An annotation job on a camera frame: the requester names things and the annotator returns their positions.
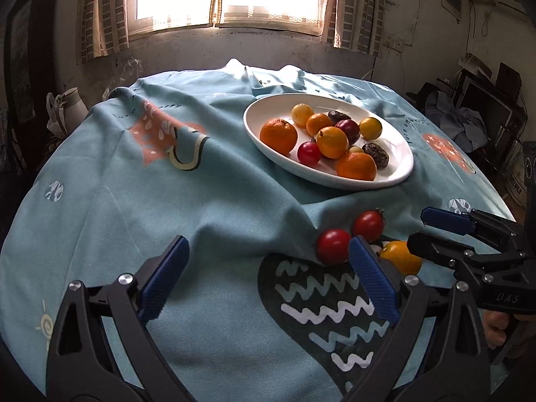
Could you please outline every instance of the orange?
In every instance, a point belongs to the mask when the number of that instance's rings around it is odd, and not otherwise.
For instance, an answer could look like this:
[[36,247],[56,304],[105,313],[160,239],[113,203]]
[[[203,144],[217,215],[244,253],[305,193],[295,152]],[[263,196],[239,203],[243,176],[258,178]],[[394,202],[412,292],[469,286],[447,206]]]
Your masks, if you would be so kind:
[[307,125],[307,119],[309,119],[312,114],[314,114],[314,112],[307,104],[296,104],[292,108],[290,116],[292,117],[296,127],[305,128]]
[[331,123],[331,119],[328,118],[328,115],[317,113],[309,116],[309,119],[307,119],[306,128],[309,135],[314,137],[322,128],[331,127],[332,125],[333,124]]
[[409,253],[406,242],[396,240],[389,242],[380,251],[380,257],[391,260],[403,275],[417,275],[421,270],[422,258]]
[[298,142],[298,132],[285,119],[276,118],[263,125],[259,139],[279,154],[287,155]]
[[340,128],[324,127],[316,135],[316,145],[323,156],[337,159],[348,151],[348,138]]
[[374,181],[376,178],[376,163],[365,153],[346,153],[335,167],[339,177],[353,180]]
[[365,140],[375,140],[382,135],[382,123],[369,116],[359,123],[359,131]]

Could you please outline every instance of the orange star print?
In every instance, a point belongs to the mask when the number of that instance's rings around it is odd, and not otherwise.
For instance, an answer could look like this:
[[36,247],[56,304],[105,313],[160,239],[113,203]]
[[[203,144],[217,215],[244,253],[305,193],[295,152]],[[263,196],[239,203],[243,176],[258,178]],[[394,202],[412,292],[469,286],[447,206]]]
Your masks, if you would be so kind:
[[[180,142],[178,129],[183,127],[191,133],[199,133],[194,146],[194,158],[187,163],[179,160],[176,153],[176,147]],[[203,143],[207,139],[205,129],[201,125],[182,123],[164,113],[150,101],[144,102],[144,114],[129,132],[141,147],[144,166],[148,166],[155,160],[169,157],[173,166],[182,170],[195,169],[199,165]]]
[[432,148],[441,157],[448,160],[451,163],[455,163],[460,166],[468,174],[476,174],[476,171],[469,162],[466,162],[462,154],[455,148],[454,144],[447,138],[442,138],[437,134],[423,134],[422,138],[426,141],[428,146]]

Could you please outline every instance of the yellow cherry tomato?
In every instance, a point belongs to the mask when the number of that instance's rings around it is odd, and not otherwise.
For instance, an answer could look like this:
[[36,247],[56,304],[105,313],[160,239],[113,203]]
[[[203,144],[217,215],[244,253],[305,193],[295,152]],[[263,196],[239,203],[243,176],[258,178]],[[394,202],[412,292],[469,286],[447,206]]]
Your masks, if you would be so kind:
[[314,112],[312,108],[307,104],[297,104],[292,108],[290,116],[292,117],[296,127],[305,128],[307,125],[307,119],[309,119],[309,117],[313,114]]
[[409,253],[406,242],[396,240],[389,242],[380,252],[381,258],[391,260],[403,275],[417,275],[421,270],[422,258]]
[[369,116],[359,123],[359,131],[365,140],[375,140],[382,135],[382,123]]

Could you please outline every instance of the curtain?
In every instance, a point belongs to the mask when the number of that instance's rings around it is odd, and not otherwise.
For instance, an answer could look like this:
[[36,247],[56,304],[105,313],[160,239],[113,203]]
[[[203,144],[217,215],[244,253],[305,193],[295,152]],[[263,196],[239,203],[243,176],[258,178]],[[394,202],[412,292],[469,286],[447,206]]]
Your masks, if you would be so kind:
[[78,0],[77,64],[129,47],[126,0]]
[[384,12],[385,0],[328,0],[323,41],[379,57]]

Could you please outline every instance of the tangerine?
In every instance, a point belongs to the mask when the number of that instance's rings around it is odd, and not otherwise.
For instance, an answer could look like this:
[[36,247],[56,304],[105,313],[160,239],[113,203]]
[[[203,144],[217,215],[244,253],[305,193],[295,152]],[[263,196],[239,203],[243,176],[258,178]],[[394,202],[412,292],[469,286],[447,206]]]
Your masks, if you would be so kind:
[[307,125],[307,119],[309,119],[309,117],[313,114],[314,112],[312,108],[307,104],[296,104],[292,108],[292,112],[290,112],[294,125],[296,125],[298,128],[305,128]]
[[279,154],[287,155],[298,142],[298,132],[285,119],[275,118],[263,125],[259,139]]
[[306,128],[310,136],[314,137],[324,127],[331,127],[331,119],[328,115],[317,113],[309,116],[307,119]]
[[374,181],[376,178],[376,163],[365,153],[346,153],[335,167],[339,177],[353,180]]
[[348,138],[340,128],[324,127],[316,135],[316,145],[323,156],[336,160],[348,151]]

